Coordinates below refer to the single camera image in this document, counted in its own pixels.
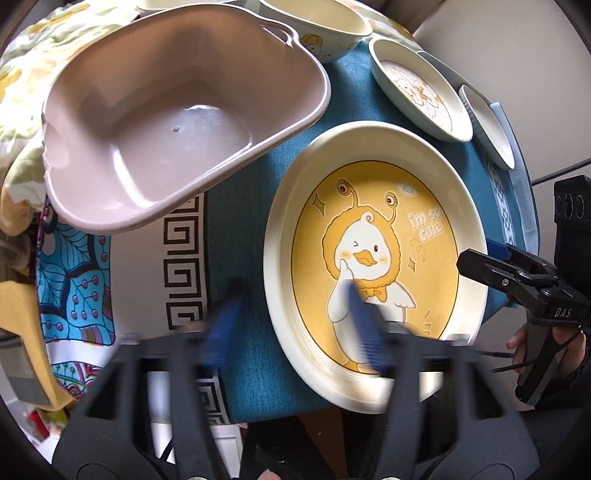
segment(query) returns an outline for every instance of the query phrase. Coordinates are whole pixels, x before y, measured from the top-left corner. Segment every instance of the human hand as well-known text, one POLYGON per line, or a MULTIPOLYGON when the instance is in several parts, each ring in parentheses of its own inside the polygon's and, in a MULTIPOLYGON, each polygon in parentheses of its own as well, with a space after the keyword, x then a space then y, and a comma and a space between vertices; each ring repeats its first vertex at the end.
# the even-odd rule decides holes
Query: human hand
MULTIPOLYGON (((524 361, 525 358, 525 340, 527 337, 526 333, 527 324, 524 324, 519 330, 515 332, 515 335, 511 337, 511 339, 507 342, 506 347, 509 350, 515 349, 515 355, 513 355, 513 364, 520 364, 524 361)), ((565 343, 570 339, 575 333, 577 329, 575 327, 553 327, 552 334, 554 336, 554 340, 558 344, 565 343)), ((581 362, 585 358, 585 352, 587 347, 587 339, 584 333, 579 333, 577 338, 575 338, 570 344, 566 347, 566 351, 558 366, 558 375, 559 377, 568 377, 572 372, 574 372, 581 362)), ((522 374, 525 371, 525 368, 518 368, 516 370, 517 373, 522 374)))
POLYGON ((269 470, 265 470, 262 475, 258 478, 258 480, 281 480, 276 473, 270 472, 269 470))

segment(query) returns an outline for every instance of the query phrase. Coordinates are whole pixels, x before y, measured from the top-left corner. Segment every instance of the blue tablecloth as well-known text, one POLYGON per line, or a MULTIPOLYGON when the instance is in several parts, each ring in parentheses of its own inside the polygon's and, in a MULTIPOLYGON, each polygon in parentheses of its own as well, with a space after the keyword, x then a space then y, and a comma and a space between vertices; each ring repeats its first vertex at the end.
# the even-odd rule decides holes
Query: blue tablecloth
MULTIPOLYGON (((211 301, 222 298, 228 281, 234 277, 245 278, 253 296, 233 339, 232 362, 222 370, 229 416, 234 422, 282 417, 327 406, 327 402, 297 375, 283 354, 269 318, 262 272, 265 227, 277 187, 297 154, 326 130, 346 122, 375 120, 418 134, 438 149, 462 177, 476 203, 486 237, 507 241, 509 222, 514 231, 513 243, 525 248, 519 208, 508 172, 492 166, 497 178, 495 192, 490 162, 484 159, 476 144, 441 142, 415 127, 376 84, 369 59, 368 45, 361 43, 343 59, 326 65, 332 98, 322 119, 206 194, 211 301), (499 214, 499 188, 506 197, 508 214, 505 215, 499 214)), ((507 303, 504 294, 491 290, 485 320, 507 303)))

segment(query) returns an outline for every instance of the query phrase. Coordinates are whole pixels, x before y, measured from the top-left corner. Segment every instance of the colorful patterned fabric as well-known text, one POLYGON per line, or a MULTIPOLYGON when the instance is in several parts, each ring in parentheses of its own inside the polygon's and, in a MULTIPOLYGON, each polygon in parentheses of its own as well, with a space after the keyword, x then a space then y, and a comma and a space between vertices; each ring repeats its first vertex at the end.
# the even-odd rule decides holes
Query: colorful patterned fabric
POLYGON ((124 25, 134 2, 86 0, 26 28, 0 58, 0 229, 19 235, 45 201, 41 108, 67 62, 124 25))

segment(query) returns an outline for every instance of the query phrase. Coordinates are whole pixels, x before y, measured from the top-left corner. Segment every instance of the plate rim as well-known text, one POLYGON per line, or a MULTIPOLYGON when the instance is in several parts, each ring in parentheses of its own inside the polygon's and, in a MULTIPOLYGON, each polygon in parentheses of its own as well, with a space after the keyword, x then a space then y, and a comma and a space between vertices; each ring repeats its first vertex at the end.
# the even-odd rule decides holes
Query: plate rim
POLYGON ((474 90, 469 85, 462 85, 460 87, 460 89, 458 90, 458 95, 460 96, 462 103, 466 107, 466 110, 468 111, 468 115, 470 116, 470 120, 472 121, 472 124, 475 127, 474 128, 474 135, 475 135, 478 143, 480 143, 480 145, 485 149, 487 155, 491 158, 491 160, 499 168, 502 168, 503 170, 513 170, 515 168, 515 156, 513 155, 513 149, 511 148, 511 142, 509 142, 509 137, 507 137, 507 134, 505 133, 503 126, 499 122, 499 119, 496 117, 495 113, 492 111, 491 106, 488 103, 486 103, 486 99, 483 98, 482 95, 480 95, 480 93, 477 90, 474 90), (492 117, 498 125, 499 133, 503 135, 503 137, 506 140, 506 144, 509 147, 511 160, 513 161, 512 166, 509 165, 505 161, 505 159, 503 158, 503 155, 501 155, 501 152, 498 151, 498 149, 495 147, 495 144, 492 142, 490 136, 488 135, 488 133, 486 133, 484 126, 482 125, 480 119, 478 118, 478 113, 477 113, 476 109, 473 107, 472 102, 470 101, 470 99, 468 98, 468 95, 466 94, 466 90, 470 90, 474 95, 481 98, 484 105, 491 111, 492 117))
MULTIPOLYGON (((278 275, 278 273, 281 271, 280 259, 282 258, 282 252, 285 250, 284 247, 281 247, 280 240, 282 238, 282 235, 284 235, 284 224, 286 222, 289 211, 287 205, 293 195, 294 187, 301 179, 302 174, 305 172, 311 159, 314 158, 314 156, 317 154, 316 152, 318 152, 319 149, 323 148, 323 146, 327 142, 334 141, 335 138, 338 138, 350 132, 351 130, 360 128, 387 129, 390 131, 394 131, 398 135, 405 135, 409 137, 411 141, 423 144, 429 150, 431 150, 431 152, 434 155, 439 157, 442 163, 446 165, 445 168, 448 168, 450 170, 452 175, 456 177, 458 184, 461 185, 461 187, 463 188, 462 196, 466 196, 466 200, 468 200, 471 204, 469 205, 470 210, 475 215, 475 218, 478 219, 477 230, 479 232, 479 237, 478 239, 474 240, 474 243, 479 243, 479 250, 483 251, 484 253, 486 253, 487 250, 486 238, 482 226, 482 221, 480 220, 480 216, 476 209, 476 205, 474 204, 474 201, 467 187, 465 186, 462 178, 458 175, 458 173, 451 166, 451 164, 445 159, 445 157, 443 157, 443 155, 441 155, 430 143, 402 127, 379 121, 356 121, 341 124, 327 130, 326 132, 320 134, 318 137, 312 140, 312 142, 309 143, 309 145, 306 146, 293 161, 292 165, 290 166, 284 178, 282 179, 279 188, 277 189, 277 192, 273 199, 273 203, 271 205, 271 210, 269 212, 267 227, 265 229, 263 250, 264 289, 269 316, 271 318, 271 323, 275 330, 275 335, 277 336, 281 348, 284 354, 286 355, 287 359, 289 360, 291 366, 302 378, 302 380, 304 380, 304 382, 313 391, 318 393, 318 395, 325 398, 329 402, 339 407, 346 408, 348 410, 357 411, 360 413, 378 414, 383 411, 387 404, 389 391, 392 385, 392 380, 361 374, 358 372, 352 372, 348 369, 344 369, 344 367, 342 366, 337 367, 338 371, 340 372, 339 375, 342 376, 343 381, 358 382, 360 384, 363 383, 368 385, 370 384, 370 382, 372 382, 372 388, 375 387, 377 390, 379 390, 379 393, 376 395, 376 399, 374 400, 360 400, 357 398, 352 398, 350 395, 344 393, 342 391, 342 388, 339 390, 337 387, 329 385, 326 382, 326 374, 320 371, 315 371, 313 369, 312 363, 316 362, 315 359, 312 358, 313 354, 306 357, 304 349, 307 349, 307 346, 303 345, 304 342, 299 338, 294 339, 296 335, 294 335, 294 327, 292 326, 293 321, 289 320, 290 315, 285 313, 285 310, 282 307, 282 303, 278 300, 286 295, 283 293, 285 288, 281 286, 280 276, 278 275)), ((347 165, 349 163, 354 163, 355 161, 356 160, 348 161, 346 163, 343 163, 342 165, 335 167, 335 169, 341 168, 342 166, 347 165)), ((311 192, 313 192, 313 189, 310 192, 307 191, 308 195, 306 196, 306 198, 309 197, 309 194, 311 194, 311 192)), ((293 281, 291 279, 291 276, 289 276, 289 279, 286 280, 286 282, 293 289, 293 281)), ((488 297, 487 287, 480 286, 480 284, 476 284, 475 288, 482 292, 482 298, 479 303, 480 311, 475 316, 479 319, 477 322, 478 325, 472 329, 470 338, 468 340, 469 343, 473 343, 480 329, 480 326, 482 325, 482 318, 486 308, 486 299, 488 297)), ((291 299, 293 299, 293 302, 295 302, 293 294, 290 295, 290 300, 291 299)), ((445 327, 444 332, 441 334, 441 336, 444 336, 446 330, 447 326, 445 327)), ((309 340, 311 340, 311 343, 308 343, 309 345, 314 345, 312 348, 315 348, 316 354, 322 353, 322 355, 324 355, 330 362, 333 362, 333 360, 330 359, 330 357, 328 357, 315 343, 314 339, 312 338, 309 332, 307 332, 307 336, 309 337, 309 340)), ((439 376, 439 374, 435 374, 434 372, 425 372, 422 375, 423 377, 421 378, 421 383, 423 383, 423 380, 425 380, 425 385, 427 385, 426 389, 431 389, 430 393, 426 395, 428 396, 438 389, 441 381, 441 376, 439 376)))

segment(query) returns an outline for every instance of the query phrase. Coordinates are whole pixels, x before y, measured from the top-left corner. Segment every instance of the small dish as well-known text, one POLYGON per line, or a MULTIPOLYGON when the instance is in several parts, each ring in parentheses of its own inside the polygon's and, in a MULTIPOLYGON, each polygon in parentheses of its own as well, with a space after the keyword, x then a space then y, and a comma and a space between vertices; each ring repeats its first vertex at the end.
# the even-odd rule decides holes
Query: small dish
POLYGON ((469 142, 472 124, 447 80, 410 48, 386 38, 369 43, 374 79, 416 126, 443 141, 469 142))
POLYGON ((513 170, 515 157, 511 144, 491 107, 468 85, 462 85, 458 93, 472 120, 477 142, 500 168, 513 170))
POLYGON ((382 37, 391 38, 399 43, 403 43, 412 50, 422 50, 413 35, 406 28, 391 18, 386 17, 386 15, 357 0, 339 0, 339 2, 347 5, 347 7, 352 8, 368 19, 369 24, 374 30, 373 37, 381 35, 382 37))
POLYGON ((259 15, 293 27, 321 63, 338 60, 372 34, 361 14, 337 0, 260 0, 259 15))
POLYGON ((162 10, 198 4, 227 4, 244 7, 246 0, 138 0, 137 8, 140 17, 147 17, 162 10))

